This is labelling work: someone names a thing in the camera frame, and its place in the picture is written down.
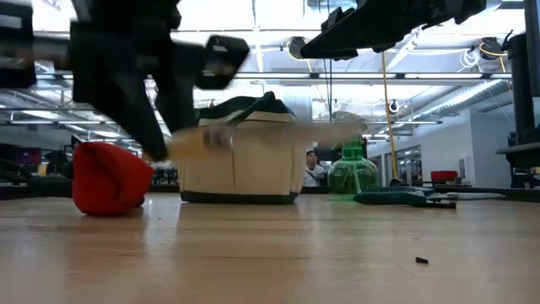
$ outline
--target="man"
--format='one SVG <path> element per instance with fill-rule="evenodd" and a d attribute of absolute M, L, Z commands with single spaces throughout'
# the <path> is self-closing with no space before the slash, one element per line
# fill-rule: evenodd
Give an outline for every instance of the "man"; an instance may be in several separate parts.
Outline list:
<path fill-rule="evenodd" d="M 317 154 L 315 151 L 307 151 L 305 159 L 304 187 L 319 187 L 321 179 L 324 178 L 325 170 L 317 164 Z"/>

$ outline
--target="red cloth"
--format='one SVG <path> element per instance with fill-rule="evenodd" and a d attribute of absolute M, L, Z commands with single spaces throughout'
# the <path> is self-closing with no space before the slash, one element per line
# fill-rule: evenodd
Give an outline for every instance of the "red cloth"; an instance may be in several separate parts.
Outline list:
<path fill-rule="evenodd" d="M 73 201 L 91 215 L 121 214 L 140 205 L 154 169 L 107 143 L 82 143 L 73 156 Z"/>

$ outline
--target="green glass jug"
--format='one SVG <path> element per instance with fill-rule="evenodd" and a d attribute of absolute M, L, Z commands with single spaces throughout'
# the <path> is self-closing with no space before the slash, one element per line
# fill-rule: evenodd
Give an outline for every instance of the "green glass jug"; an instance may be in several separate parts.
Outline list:
<path fill-rule="evenodd" d="M 343 199 L 352 199 L 363 190 L 378 187 L 377 166 L 363 156 L 361 142 L 350 142 L 343 146 L 342 159 L 336 161 L 328 171 L 330 194 Z"/>

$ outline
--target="table surface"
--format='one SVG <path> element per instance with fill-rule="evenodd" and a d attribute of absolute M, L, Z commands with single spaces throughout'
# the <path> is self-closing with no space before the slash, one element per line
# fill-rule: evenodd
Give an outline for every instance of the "table surface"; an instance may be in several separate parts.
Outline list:
<path fill-rule="evenodd" d="M 427 258 L 429 265 L 415 263 Z M 0 202 L 0 303 L 538 303 L 540 204 Z"/>

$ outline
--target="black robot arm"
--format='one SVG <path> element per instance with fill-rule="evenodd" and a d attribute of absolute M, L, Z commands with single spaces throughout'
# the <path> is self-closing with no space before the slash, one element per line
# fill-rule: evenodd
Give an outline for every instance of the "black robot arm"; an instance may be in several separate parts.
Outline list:
<path fill-rule="evenodd" d="M 223 90 L 250 52 L 242 39 L 212 36 L 206 46 L 173 41 L 181 22 L 178 0 L 73 0 L 77 20 L 69 40 L 37 36 L 31 1 L 0 0 L 3 15 L 22 26 L 0 24 L 0 56 L 50 60 L 73 71 L 73 100 L 88 103 L 118 123 L 154 160 L 167 157 L 154 107 L 146 93 L 151 78 L 155 109 L 171 133 L 194 126 L 193 88 Z M 36 83 L 33 64 L 0 68 L 0 88 Z"/>
<path fill-rule="evenodd" d="M 330 13 L 321 33 L 303 46 L 303 58 L 349 59 L 357 49 L 383 52 L 412 30 L 450 19 L 457 24 L 484 11 L 495 0 L 357 0 L 357 8 Z"/>

